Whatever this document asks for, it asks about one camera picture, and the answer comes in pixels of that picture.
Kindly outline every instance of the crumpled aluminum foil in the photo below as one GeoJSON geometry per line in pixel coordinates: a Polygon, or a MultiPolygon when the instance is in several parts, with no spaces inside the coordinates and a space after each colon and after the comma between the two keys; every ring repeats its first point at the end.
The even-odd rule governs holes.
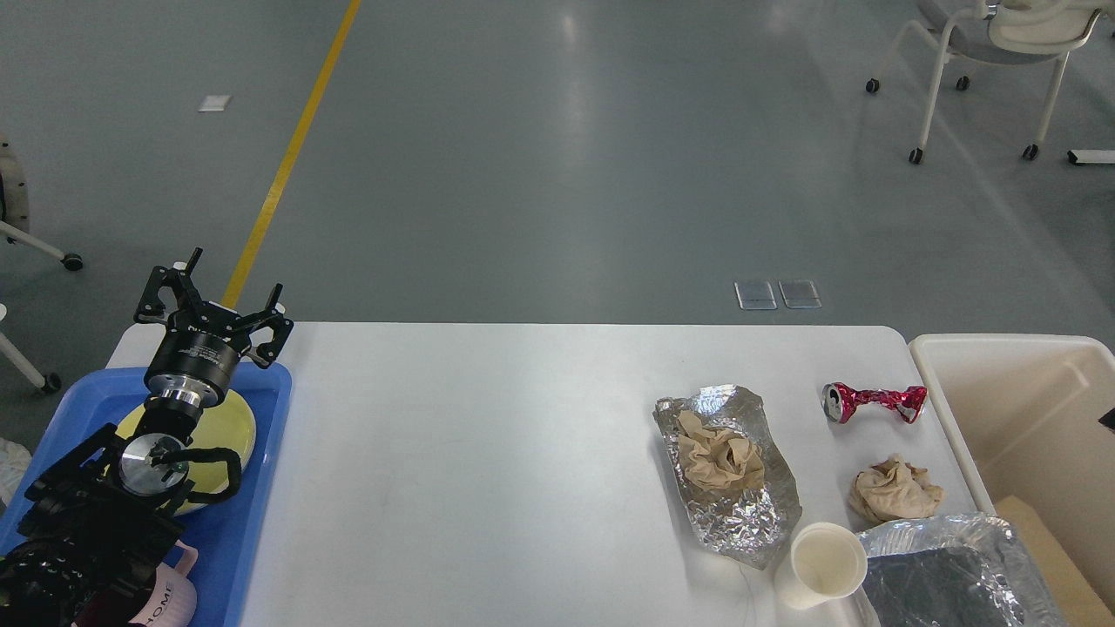
{"type": "Polygon", "coordinates": [[[769,566],[802,518],[802,505],[797,482],[770,438],[763,399],[737,385],[704,387],[692,398],[658,401],[655,422],[666,441],[678,492],[697,540],[707,549],[753,568],[763,570],[769,566]],[[678,461],[678,414],[683,409],[700,416],[706,426],[730,428],[758,445],[766,466],[760,490],[746,490],[738,499],[730,499],[689,483],[678,461]]]}
{"type": "Polygon", "coordinates": [[[982,513],[895,520],[860,533],[863,590],[883,627],[1068,623],[1010,523],[982,513]]]}

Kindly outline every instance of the yellow plate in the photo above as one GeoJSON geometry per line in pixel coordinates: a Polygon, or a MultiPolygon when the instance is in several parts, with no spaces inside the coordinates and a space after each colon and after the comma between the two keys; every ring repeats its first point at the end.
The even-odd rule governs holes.
{"type": "MultiPolygon", "coordinates": [[[[125,440],[130,437],[139,424],[143,405],[133,409],[119,426],[116,434],[125,440]]],[[[224,403],[210,407],[202,414],[197,427],[191,434],[194,442],[187,448],[213,448],[224,446],[240,454],[242,466],[248,465],[255,447],[255,414],[248,406],[244,397],[233,390],[224,397],[224,403]]],[[[195,492],[220,492],[229,486],[229,475],[224,464],[190,464],[190,480],[196,483],[195,492]]],[[[176,515],[192,512],[205,507],[204,503],[184,503],[176,515]]]]}

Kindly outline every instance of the chair wheel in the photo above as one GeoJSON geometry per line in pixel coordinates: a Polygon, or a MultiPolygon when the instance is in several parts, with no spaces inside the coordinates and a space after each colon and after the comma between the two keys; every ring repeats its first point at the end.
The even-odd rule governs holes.
{"type": "Polygon", "coordinates": [[[43,394],[54,394],[62,388],[62,379],[58,376],[58,373],[42,375],[42,378],[46,379],[46,383],[43,383],[42,387],[39,389],[41,389],[43,394]]]}
{"type": "Polygon", "coordinates": [[[77,272],[81,268],[85,268],[85,262],[81,261],[81,255],[72,252],[67,252],[62,257],[62,266],[66,267],[70,272],[77,272]]]}

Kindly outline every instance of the white paper cup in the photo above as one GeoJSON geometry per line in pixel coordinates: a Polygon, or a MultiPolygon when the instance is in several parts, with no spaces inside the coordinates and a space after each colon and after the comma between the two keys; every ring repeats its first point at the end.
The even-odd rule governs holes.
{"type": "Polygon", "coordinates": [[[778,600],[808,609],[855,591],[867,575],[867,553],[847,529],[831,522],[813,523],[794,538],[789,556],[774,576],[778,600]]]}
{"type": "Polygon", "coordinates": [[[186,627],[197,608],[197,590],[186,579],[197,561],[197,549],[176,542],[182,558],[173,567],[161,563],[155,569],[155,582],[146,599],[129,599],[120,595],[97,596],[86,606],[71,627],[100,627],[101,625],[142,625],[144,627],[186,627]],[[126,617],[136,611],[130,619],[126,617]]]}

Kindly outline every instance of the metal plate on floor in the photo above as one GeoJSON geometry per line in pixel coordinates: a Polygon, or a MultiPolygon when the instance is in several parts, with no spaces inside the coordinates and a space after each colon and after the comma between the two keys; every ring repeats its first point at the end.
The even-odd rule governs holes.
{"type": "Polygon", "coordinates": [[[821,297],[817,296],[817,288],[813,281],[778,281],[778,289],[782,290],[783,302],[789,309],[817,309],[821,307],[821,297]]]}
{"type": "Polygon", "coordinates": [[[205,96],[202,104],[197,106],[197,113],[223,112],[229,106],[232,96],[205,96]]]}
{"type": "Polygon", "coordinates": [[[736,281],[739,308],[748,311],[777,309],[770,281],[736,281]]]}

